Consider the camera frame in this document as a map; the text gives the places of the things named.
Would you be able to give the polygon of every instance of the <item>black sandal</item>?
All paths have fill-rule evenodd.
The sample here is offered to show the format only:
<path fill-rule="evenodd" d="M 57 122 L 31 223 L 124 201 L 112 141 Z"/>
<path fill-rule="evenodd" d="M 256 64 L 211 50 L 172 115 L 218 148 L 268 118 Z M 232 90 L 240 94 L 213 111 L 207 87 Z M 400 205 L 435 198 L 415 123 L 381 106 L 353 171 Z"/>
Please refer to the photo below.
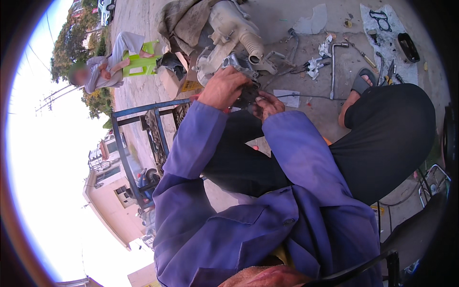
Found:
<path fill-rule="evenodd" d="M 368 79 L 370 79 L 371 83 L 373 84 L 373 87 L 376 87 L 375 75 L 367 68 L 360 69 L 351 88 L 351 90 L 356 91 L 360 96 L 363 94 L 363 92 L 365 92 L 366 89 L 371 87 L 367 81 L 362 78 L 364 75 L 367 75 Z"/>

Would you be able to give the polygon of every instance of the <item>plastic stool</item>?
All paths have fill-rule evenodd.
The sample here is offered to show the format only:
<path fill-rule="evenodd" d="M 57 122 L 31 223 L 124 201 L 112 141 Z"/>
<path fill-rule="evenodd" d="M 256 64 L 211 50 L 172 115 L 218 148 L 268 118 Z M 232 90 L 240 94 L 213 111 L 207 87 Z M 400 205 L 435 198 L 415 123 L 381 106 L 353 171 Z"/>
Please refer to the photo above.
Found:
<path fill-rule="evenodd" d="M 142 50 L 150 53 L 155 54 L 155 49 L 153 48 L 154 43 L 159 43 L 159 40 L 153 42 L 144 43 L 142 46 Z M 141 75 L 155 75 L 156 74 L 156 60 L 161 58 L 162 56 L 154 56 L 152 58 L 140 58 L 139 55 L 129 55 L 129 52 L 126 51 L 123 55 L 123 60 L 127 59 L 131 60 L 130 64 L 123 68 L 123 77 L 131 77 L 131 76 L 141 76 Z M 140 68 L 142 67 L 142 72 L 138 73 L 130 73 L 131 69 L 133 68 Z"/>

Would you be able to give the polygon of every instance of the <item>sky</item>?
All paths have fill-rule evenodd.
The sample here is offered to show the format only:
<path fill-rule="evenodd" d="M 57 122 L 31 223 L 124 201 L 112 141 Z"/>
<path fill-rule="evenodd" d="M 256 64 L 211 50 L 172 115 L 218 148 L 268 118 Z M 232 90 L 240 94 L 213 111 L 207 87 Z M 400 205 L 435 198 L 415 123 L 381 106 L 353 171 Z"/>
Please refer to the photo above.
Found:
<path fill-rule="evenodd" d="M 68 85 L 53 83 L 48 69 L 72 2 L 51 4 L 49 28 L 45 14 L 18 65 L 7 118 L 10 183 L 27 236 L 55 281 L 88 275 L 104 287 L 129 287 L 127 274 L 153 263 L 153 251 L 140 239 L 125 249 L 82 195 L 88 153 L 106 134 L 108 117 L 90 119 L 79 90 L 56 100 L 52 111 L 35 112 L 40 100 Z"/>

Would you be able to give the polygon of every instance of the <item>dirt ground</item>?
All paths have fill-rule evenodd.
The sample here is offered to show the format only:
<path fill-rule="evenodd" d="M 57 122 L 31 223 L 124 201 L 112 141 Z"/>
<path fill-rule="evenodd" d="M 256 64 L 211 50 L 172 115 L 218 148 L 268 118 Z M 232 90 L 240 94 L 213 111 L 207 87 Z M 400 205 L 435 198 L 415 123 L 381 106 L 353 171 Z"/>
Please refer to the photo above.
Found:
<path fill-rule="evenodd" d="M 169 1 L 118 0 L 115 17 L 111 25 L 112 39 L 121 31 L 145 35 L 146 41 L 159 39 L 159 35 L 153 26 L 153 19 L 155 14 L 167 2 Z M 287 53 L 294 44 L 293 40 L 285 43 L 285 39 L 288 37 L 287 30 L 293 26 L 299 17 L 312 16 L 312 8 L 321 3 L 327 5 L 328 21 L 325 30 L 336 33 L 336 41 L 343 41 L 344 36 L 349 37 L 350 41 L 355 43 L 360 50 L 369 55 L 370 58 L 373 58 L 373 49 L 363 32 L 359 8 L 360 1 L 249 0 L 242 8 L 251 15 L 252 21 L 260 28 L 260 35 L 265 43 L 266 50 Z M 421 61 L 418 62 L 419 86 L 431 97 L 437 113 L 437 128 L 442 130 L 444 106 L 447 105 L 449 99 L 446 77 L 431 39 L 414 10 L 403 0 L 367 0 L 363 1 L 362 4 L 373 10 L 377 10 L 384 4 L 390 4 L 394 8 L 420 53 Z M 351 28 L 346 28 L 343 26 L 343 22 L 350 15 L 353 16 L 353 25 Z M 318 45 L 324 41 L 325 37 L 326 32 L 324 30 L 317 35 L 301 35 L 294 62 L 303 64 L 310 60 L 311 57 L 318 57 Z M 157 46 L 157 52 L 161 51 L 162 45 L 163 43 L 160 43 Z M 352 85 L 358 70 L 368 64 L 352 48 L 337 48 L 336 58 L 335 97 L 347 98 L 350 85 Z M 428 62 L 428 71 L 423 68 L 424 62 Z M 319 73 L 320 75 L 316 80 L 312 80 L 307 75 L 302 78 L 299 74 L 287 74 L 273 81 L 266 90 L 272 92 L 273 89 L 286 89 L 296 90 L 302 94 L 328 96 L 330 94 L 331 66 L 320 69 Z M 269 79 L 269 76 L 265 77 L 260 82 L 263 83 Z M 162 87 L 159 75 L 126 78 L 124 79 L 124 86 L 115 90 L 115 97 L 116 110 L 171 100 Z M 343 102 L 314 98 L 308 105 L 306 99 L 300 99 L 298 110 L 306 113 L 324 137 L 335 142 L 349 132 L 347 129 L 340 128 L 337 123 Z M 172 135 L 175 132 L 173 121 L 171 118 L 165 118 L 163 121 L 166 137 L 171 144 Z M 151 154 L 146 134 L 140 129 L 140 124 L 135 123 L 124 126 L 123 132 L 127 141 L 135 146 L 141 165 L 143 167 L 154 166 L 153 155 Z M 269 151 L 269 146 L 263 139 L 258 139 L 249 144 L 251 146 L 260 146 L 260 149 L 266 153 Z M 415 187 L 416 183 L 417 181 L 413 178 L 408 178 L 381 201 L 385 203 L 399 201 Z M 234 198 L 221 191 L 209 180 L 205 181 L 205 187 L 211 204 L 217 211 L 222 211 L 231 205 L 237 204 Z M 415 192 L 409 200 L 391 209 L 392 226 L 395 227 L 421 209 L 419 197 L 416 196 Z M 382 216 L 381 221 L 382 230 L 384 230 L 381 233 L 381 239 L 384 240 L 389 235 L 387 231 L 389 229 L 388 216 Z"/>

